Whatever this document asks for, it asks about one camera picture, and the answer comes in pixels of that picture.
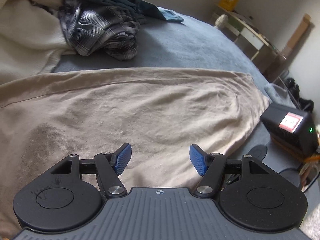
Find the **beige sheet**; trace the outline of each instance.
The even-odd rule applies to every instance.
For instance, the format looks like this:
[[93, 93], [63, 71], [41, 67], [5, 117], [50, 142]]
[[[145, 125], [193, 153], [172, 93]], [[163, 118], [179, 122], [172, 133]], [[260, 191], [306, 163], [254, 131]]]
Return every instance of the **beige sheet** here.
[[41, 74], [2, 85], [0, 235], [19, 230], [17, 191], [66, 155], [92, 158], [129, 142], [127, 190], [194, 187], [189, 146], [231, 154], [267, 106], [251, 76], [204, 69]]

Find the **cardboard box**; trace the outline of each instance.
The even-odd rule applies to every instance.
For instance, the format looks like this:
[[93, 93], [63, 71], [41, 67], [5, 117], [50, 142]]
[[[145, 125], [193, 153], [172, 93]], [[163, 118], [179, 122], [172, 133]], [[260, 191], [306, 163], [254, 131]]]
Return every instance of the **cardboard box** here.
[[284, 47], [282, 50], [282, 54], [284, 55], [285, 58], [287, 58], [294, 47], [297, 45], [299, 40], [301, 39], [302, 35], [305, 33], [305, 31], [308, 29], [310, 25], [311, 17], [308, 14], [305, 14], [300, 25], [296, 28], [295, 32], [287, 42], [287, 45]]

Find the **plaid shirt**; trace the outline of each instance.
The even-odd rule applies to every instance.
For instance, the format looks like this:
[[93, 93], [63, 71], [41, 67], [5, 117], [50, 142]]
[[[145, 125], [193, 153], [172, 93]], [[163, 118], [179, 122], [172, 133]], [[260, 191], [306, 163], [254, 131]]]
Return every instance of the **plaid shirt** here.
[[137, 55], [135, 35], [140, 24], [118, 6], [64, 0], [59, 19], [64, 37], [80, 55], [87, 56], [101, 48], [118, 60]]

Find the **yellow box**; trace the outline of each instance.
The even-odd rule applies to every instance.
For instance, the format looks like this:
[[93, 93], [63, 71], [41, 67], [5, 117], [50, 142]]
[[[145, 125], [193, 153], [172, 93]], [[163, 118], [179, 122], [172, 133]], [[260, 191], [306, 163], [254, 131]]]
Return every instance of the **yellow box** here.
[[239, 0], [221, 0], [219, 6], [228, 11], [233, 11]]

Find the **black box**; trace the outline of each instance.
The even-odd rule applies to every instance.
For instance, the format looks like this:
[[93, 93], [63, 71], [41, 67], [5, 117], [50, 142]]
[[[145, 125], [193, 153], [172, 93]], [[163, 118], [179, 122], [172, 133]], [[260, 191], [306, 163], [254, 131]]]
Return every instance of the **black box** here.
[[301, 158], [307, 158], [316, 152], [318, 140], [310, 113], [272, 103], [260, 120], [272, 137]]

